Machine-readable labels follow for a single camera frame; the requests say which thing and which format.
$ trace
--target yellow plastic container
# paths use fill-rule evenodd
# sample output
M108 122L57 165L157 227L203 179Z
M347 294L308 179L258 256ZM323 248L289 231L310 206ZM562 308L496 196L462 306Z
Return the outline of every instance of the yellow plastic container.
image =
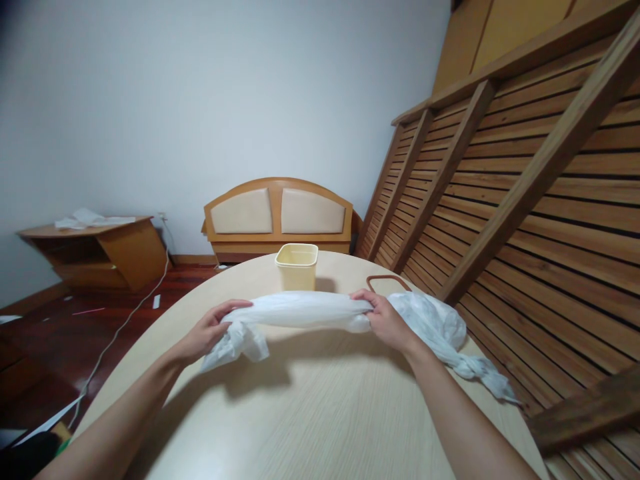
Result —
M275 256L282 290L315 290L318 247L310 243L287 243Z

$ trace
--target white cable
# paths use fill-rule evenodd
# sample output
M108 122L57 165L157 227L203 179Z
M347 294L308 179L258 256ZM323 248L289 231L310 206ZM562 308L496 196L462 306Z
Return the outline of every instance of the white cable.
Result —
M169 230L169 227L167 226L167 223L166 223L166 221L164 219L162 219L162 223L164 224L164 226L166 227L167 231L169 232L169 235L171 236L171 242L173 243L173 235L171 234L171 231ZM151 290L149 292L149 294L146 297L144 297L140 303L138 303L138 306L136 308L134 308L133 311L129 314L129 316L127 317L127 320L125 320L125 322L122 325L120 325L120 328L118 328L118 330L115 331L115 333L113 334L113 338L111 339L109 344L106 346L106 348L104 350L102 350L102 353L98 357L98 361L96 362L95 367L93 368L93 371L91 372L89 378L85 382L84 387L82 387L82 390L80 390L80 395L78 395L78 400L77 400L77 403L75 404L75 413L73 414L73 418L69 422L69 428L71 428L73 426L73 422L75 422L76 418L78 417L78 412L80 412L80 402L82 402L82 398L84 396L86 396L86 394L89 391L89 384L90 384L91 380L93 379L93 376L95 375L95 372L97 372L98 367L100 367L100 362L102 362L102 357L107 352L107 350L109 350L110 346L113 345L113 342L115 342L116 338L118 338L118 333L120 333L120 330L122 330L124 327L127 326L127 324L129 323L129 320L131 320L131 317L133 316L133 314L138 311L138 309L142 306L142 304L150 296L153 295L153 292L155 292L157 290L157 288L160 286L160 284L162 284L162 281L167 276L167 268L169 267L169 246L168 246L168 244L167 244L167 249L165 251L165 255L167 257L167 260L165 262L165 272L162 274L162 278L160 278L160 281L153 288L153 290Z

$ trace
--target white plastic bag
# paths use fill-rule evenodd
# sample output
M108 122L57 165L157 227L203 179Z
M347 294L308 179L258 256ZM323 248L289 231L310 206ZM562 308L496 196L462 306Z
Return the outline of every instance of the white plastic bag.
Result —
M287 291L252 300L253 306L232 311L225 336L204 358L202 371L236 360L244 353L251 361L264 360L269 348L264 334L255 324L295 328L338 328L352 333L371 330L364 313L373 310L364 300L348 295L313 291ZM460 315L445 303L416 292L394 293L389 302L408 326L433 350L434 354L460 375L479 378L498 399L516 402L508 380L490 360L457 352L467 336Z

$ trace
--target oval table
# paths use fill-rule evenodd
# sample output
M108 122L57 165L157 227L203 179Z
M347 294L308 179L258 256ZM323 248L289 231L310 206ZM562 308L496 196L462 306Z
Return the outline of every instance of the oval table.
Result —
M278 292L274 258L229 268L167 310L112 372L76 436L210 307ZM321 251L316 288L350 293L365 288L370 275L391 274L356 257ZM383 295L403 290L388 279L373 281L373 288ZM260 328L269 339L268 359L251 363L241 357L198 375L200 360L184 370L127 478L454 478L402 356L371 333ZM482 355L471 339L463 352ZM482 384L453 376L540 478L548 479L518 409L496 401Z

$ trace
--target wooden headboard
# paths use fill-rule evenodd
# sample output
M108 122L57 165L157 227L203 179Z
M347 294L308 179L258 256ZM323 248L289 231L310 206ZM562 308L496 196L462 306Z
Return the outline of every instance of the wooden headboard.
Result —
M349 252L352 204L305 180L243 183L206 204L204 214L203 233L219 261L244 261L296 242Z

